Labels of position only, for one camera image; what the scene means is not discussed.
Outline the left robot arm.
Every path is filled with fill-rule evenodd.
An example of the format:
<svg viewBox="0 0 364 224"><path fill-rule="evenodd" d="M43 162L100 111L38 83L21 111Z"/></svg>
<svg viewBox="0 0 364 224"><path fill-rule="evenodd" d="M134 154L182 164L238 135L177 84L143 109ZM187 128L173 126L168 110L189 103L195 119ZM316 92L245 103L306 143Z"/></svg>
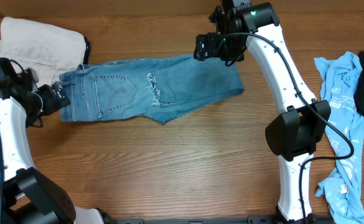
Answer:
<svg viewBox="0 0 364 224"><path fill-rule="evenodd" d="M27 128L69 100L59 82L38 87L34 70L17 73L15 64L0 58L0 223L109 223L97 208L74 206L63 188L36 169Z"/></svg>

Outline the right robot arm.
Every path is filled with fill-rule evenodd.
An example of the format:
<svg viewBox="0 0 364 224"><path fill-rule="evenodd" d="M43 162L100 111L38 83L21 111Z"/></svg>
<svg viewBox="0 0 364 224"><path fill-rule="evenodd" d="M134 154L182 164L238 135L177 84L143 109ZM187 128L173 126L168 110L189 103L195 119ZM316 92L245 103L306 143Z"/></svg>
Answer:
<svg viewBox="0 0 364 224"><path fill-rule="evenodd" d="M330 116L304 83L286 47L280 20L268 2L222 0L209 21L216 31L196 38L194 58L220 58L227 67L249 51L258 62L276 102L276 118L266 127L270 150L278 158L280 198L276 214L250 215L248 223L332 223L317 216L309 202L310 159Z"/></svg>

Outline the blue denim jeans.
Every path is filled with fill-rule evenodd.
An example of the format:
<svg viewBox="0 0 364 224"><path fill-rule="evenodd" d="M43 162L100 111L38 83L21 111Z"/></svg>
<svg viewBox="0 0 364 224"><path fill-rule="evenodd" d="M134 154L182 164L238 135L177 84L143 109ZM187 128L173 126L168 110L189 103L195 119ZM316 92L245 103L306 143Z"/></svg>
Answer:
<svg viewBox="0 0 364 224"><path fill-rule="evenodd" d="M60 82L70 100L60 110L66 122L145 116L165 124L245 90L236 65L191 54L82 64Z"/></svg>

